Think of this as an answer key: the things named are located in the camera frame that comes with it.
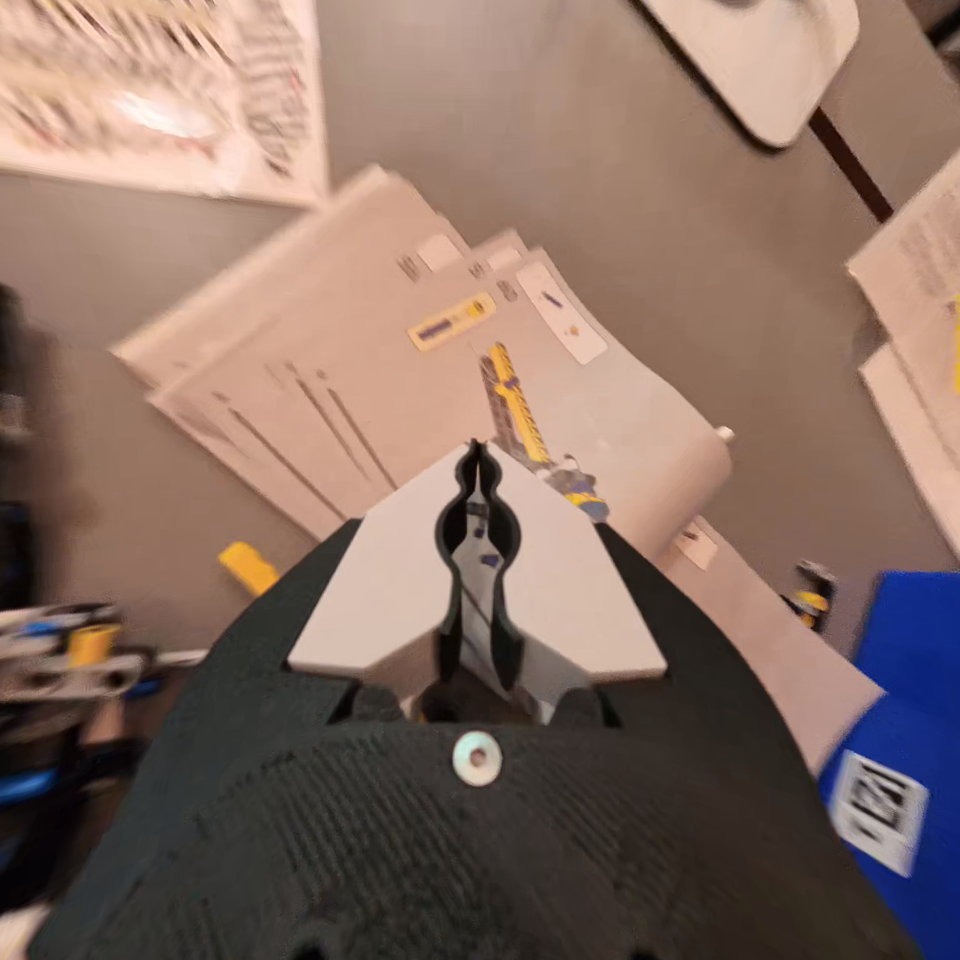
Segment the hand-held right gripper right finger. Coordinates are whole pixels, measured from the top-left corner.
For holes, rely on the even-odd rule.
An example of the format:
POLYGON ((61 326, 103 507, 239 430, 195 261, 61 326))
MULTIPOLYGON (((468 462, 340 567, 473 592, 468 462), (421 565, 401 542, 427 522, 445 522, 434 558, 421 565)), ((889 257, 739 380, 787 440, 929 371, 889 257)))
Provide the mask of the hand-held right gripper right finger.
POLYGON ((495 445, 478 450, 477 674, 537 722, 570 690, 664 678, 596 524, 495 445))

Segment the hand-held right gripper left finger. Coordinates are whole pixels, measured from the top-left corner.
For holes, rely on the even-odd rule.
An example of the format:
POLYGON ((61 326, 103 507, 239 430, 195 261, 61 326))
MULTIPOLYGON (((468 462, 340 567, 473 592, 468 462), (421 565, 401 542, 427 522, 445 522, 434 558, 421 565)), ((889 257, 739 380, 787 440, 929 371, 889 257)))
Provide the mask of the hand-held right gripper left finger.
POLYGON ((454 588, 438 523, 476 446, 454 447, 366 512, 288 654, 291 671, 380 686, 401 703, 438 680, 454 588))

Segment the lego instruction booklet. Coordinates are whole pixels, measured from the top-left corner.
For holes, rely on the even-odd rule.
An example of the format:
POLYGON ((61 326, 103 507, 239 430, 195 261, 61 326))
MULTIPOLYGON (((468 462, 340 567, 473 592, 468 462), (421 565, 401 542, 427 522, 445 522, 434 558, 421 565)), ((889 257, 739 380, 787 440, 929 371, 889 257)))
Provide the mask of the lego instruction booklet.
POLYGON ((468 248, 372 167, 111 353, 154 409, 316 540, 462 441, 606 522, 732 640, 818 774, 884 691, 701 513, 730 432, 645 366, 515 231, 468 248))

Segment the lego gearbox model assembly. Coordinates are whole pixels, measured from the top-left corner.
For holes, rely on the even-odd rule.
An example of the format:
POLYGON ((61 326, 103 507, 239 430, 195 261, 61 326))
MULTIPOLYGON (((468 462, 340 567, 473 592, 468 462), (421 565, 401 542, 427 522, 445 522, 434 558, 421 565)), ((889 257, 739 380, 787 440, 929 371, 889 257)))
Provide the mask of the lego gearbox model assembly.
POLYGON ((124 631, 106 603, 2 611, 2 813, 129 774, 145 741, 126 734, 127 706, 208 654, 128 644, 124 631))

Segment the yellow lego beam white connector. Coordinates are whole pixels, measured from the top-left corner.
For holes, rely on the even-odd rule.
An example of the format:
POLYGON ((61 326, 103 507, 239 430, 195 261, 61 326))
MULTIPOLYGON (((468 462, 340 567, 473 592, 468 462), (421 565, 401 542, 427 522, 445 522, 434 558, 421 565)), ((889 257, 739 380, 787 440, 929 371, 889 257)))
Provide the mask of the yellow lego beam white connector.
POLYGON ((267 594, 280 580, 280 572, 245 541, 234 541, 218 554, 221 568, 252 598, 267 594))

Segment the small yellow grey lego piece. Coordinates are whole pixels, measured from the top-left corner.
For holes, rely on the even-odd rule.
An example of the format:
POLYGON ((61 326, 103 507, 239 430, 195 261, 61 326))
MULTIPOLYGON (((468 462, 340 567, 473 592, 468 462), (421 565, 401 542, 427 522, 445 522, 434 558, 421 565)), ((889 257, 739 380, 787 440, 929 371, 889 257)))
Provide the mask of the small yellow grey lego piece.
POLYGON ((836 578, 822 564, 808 559, 797 563, 795 570, 802 585, 779 597, 807 629, 822 635, 834 607, 836 578))

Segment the loose paper instruction sheet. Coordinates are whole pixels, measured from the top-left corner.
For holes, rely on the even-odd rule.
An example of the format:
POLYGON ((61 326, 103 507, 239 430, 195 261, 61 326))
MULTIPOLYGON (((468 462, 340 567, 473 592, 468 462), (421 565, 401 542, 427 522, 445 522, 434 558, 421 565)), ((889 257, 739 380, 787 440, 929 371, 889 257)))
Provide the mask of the loose paper instruction sheet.
POLYGON ((885 342, 859 374, 959 556, 959 154, 847 261, 885 342))

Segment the zebra striped sticker sheet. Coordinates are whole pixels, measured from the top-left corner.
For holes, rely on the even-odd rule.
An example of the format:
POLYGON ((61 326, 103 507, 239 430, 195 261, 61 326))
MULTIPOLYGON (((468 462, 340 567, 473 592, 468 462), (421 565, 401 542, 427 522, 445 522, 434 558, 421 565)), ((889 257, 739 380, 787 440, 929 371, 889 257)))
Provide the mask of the zebra striped sticker sheet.
POLYGON ((2 171, 322 207, 320 63, 312 1, 3 1, 2 171))

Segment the white rounded panel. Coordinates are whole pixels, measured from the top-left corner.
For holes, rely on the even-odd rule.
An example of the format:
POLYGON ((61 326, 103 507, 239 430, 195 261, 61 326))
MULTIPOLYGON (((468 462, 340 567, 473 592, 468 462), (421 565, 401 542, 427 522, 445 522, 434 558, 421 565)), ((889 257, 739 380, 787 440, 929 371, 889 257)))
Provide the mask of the white rounded panel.
POLYGON ((793 145, 853 51, 855 1, 643 1, 756 141, 793 145))

